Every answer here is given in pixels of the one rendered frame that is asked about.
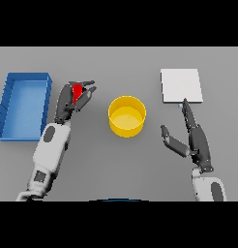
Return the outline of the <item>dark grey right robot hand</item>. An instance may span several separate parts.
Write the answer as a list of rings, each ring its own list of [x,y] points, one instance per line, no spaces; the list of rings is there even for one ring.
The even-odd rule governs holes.
[[[173,137],[165,125],[161,126],[164,145],[183,158],[192,157],[192,161],[201,172],[212,172],[209,143],[202,127],[195,121],[192,108],[187,99],[183,100],[182,113],[188,132],[189,144],[185,145]]]

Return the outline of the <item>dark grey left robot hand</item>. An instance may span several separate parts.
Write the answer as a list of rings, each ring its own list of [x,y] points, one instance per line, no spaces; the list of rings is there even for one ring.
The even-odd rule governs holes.
[[[73,104],[73,85],[80,83],[83,88],[82,95]],[[57,101],[54,122],[64,125],[72,117],[74,111],[81,111],[83,107],[91,100],[94,91],[97,89],[94,80],[89,81],[69,81],[60,91]]]

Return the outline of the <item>red beaker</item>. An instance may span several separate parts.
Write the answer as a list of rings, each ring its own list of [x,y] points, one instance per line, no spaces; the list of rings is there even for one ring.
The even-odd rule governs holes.
[[[74,105],[76,104],[76,101],[82,95],[82,93],[83,93],[82,85],[80,83],[75,83],[73,85],[73,104]]]

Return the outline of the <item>pale square measuring scale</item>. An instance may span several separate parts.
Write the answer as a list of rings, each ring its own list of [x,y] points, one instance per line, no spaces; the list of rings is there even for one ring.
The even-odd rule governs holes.
[[[203,102],[198,69],[161,69],[161,83],[165,104]]]

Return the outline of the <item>yellow bowl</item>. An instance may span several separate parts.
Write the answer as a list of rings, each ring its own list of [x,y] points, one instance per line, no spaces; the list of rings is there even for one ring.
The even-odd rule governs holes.
[[[107,110],[111,131],[121,138],[137,136],[146,119],[146,107],[137,97],[124,95],[111,102]]]

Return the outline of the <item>blue tray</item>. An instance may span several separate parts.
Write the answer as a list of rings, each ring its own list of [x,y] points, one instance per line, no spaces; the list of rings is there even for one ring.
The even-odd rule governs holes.
[[[49,73],[7,73],[0,101],[0,140],[39,141],[47,122]]]

